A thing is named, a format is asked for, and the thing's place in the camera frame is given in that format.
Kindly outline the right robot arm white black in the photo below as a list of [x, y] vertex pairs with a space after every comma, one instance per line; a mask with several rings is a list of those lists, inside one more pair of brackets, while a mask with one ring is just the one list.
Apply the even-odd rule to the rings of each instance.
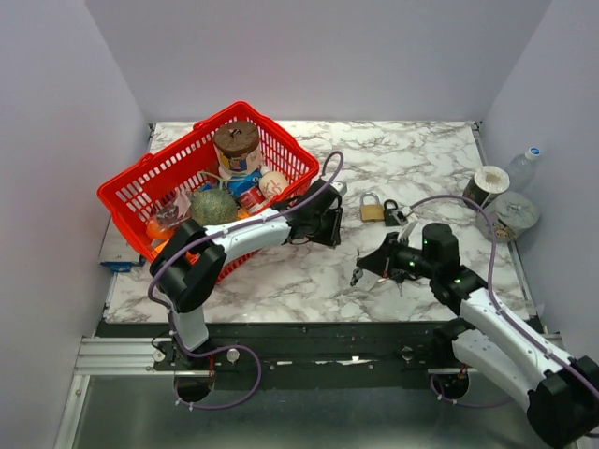
[[427, 279], [434, 297], [457, 316], [438, 329], [432, 359], [483, 374], [520, 406], [544, 443], [563, 448], [597, 428], [597, 363], [573, 358], [515, 315], [461, 263], [448, 225], [425, 225], [419, 249], [407, 233], [387, 234], [378, 249], [358, 258], [352, 279], [364, 271], [396, 283]]

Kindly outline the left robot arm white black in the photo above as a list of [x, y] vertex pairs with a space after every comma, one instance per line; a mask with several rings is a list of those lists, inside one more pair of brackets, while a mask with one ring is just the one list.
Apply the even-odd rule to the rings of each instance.
[[294, 205], [277, 203], [248, 219], [202, 227], [183, 224], [151, 264], [148, 297], [168, 310], [178, 342], [176, 359], [187, 369], [205, 362], [209, 331], [203, 304], [224, 268], [269, 247], [314, 242], [330, 248], [341, 242], [346, 184], [316, 181]]

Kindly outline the black-headed key bunch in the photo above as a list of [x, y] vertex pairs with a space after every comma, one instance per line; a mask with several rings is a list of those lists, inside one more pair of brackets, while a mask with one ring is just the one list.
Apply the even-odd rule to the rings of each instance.
[[376, 284], [383, 284], [386, 282], [394, 282], [395, 285], [397, 286], [400, 297], [403, 297], [403, 284], [405, 282], [418, 281], [419, 279], [420, 279], [420, 277], [417, 275], [414, 275], [414, 274], [397, 273], [396, 275], [394, 275], [390, 278], [380, 278], [379, 280], [376, 281]]

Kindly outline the black padlock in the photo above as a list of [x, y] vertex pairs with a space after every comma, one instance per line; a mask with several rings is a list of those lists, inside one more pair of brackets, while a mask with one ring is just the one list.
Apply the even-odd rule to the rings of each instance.
[[384, 224], [387, 227], [404, 226], [408, 223], [399, 204], [393, 199], [387, 199], [383, 203]]

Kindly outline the large brass padlock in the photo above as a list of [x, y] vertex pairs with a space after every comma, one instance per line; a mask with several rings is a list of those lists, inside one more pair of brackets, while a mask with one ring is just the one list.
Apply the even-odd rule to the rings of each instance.
[[376, 223], [384, 220], [384, 207], [375, 192], [364, 192], [360, 196], [359, 211], [363, 223]]

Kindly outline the green netted melon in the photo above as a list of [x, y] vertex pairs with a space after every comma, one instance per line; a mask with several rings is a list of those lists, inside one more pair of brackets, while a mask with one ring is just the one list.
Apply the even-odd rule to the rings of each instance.
[[237, 220], [238, 208], [228, 192], [211, 189], [194, 194], [190, 213], [199, 225], [225, 225]]

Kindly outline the brown-lid ice cream cup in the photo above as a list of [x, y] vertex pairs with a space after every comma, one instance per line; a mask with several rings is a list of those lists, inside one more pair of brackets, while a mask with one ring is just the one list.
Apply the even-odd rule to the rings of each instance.
[[222, 178], [245, 176], [260, 169], [262, 150], [256, 124], [248, 121], [226, 123], [216, 130], [212, 142]]

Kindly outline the grey-wrapped toilet paper roll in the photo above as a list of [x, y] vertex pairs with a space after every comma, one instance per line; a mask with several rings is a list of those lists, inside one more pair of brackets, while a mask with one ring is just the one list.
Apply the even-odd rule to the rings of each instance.
[[539, 209], [530, 199], [512, 191], [497, 196], [483, 211], [491, 225], [479, 212], [476, 215], [476, 227], [487, 240], [496, 239], [498, 243], [515, 241], [533, 228], [540, 218]]

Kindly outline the orange fruit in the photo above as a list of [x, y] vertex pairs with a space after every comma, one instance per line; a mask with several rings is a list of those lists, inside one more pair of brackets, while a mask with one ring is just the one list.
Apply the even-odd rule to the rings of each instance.
[[146, 236], [150, 240], [150, 243], [153, 246], [157, 246], [158, 244], [164, 243], [172, 238], [175, 233], [174, 228], [164, 227], [158, 223], [157, 220], [152, 219], [147, 223]]

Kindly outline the clear plastic water bottle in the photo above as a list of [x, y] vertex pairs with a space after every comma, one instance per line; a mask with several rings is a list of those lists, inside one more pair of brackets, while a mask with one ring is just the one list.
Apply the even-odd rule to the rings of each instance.
[[515, 156], [504, 171], [509, 178], [509, 190], [522, 192], [533, 180], [541, 151], [537, 147], [531, 147], [526, 152]]

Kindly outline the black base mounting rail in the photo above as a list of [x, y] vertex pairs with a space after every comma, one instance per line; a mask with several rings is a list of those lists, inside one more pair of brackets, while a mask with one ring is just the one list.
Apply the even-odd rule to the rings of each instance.
[[442, 322], [210, 324], [200, 347], [218, 355], [194, 359], [176, 348], [164, 325], [100, 323], [82, 343], [105, 375], [156, 375], [192, 390], [425, 389], [432, 375], [462, 396], [469, 375], [441, 341]]

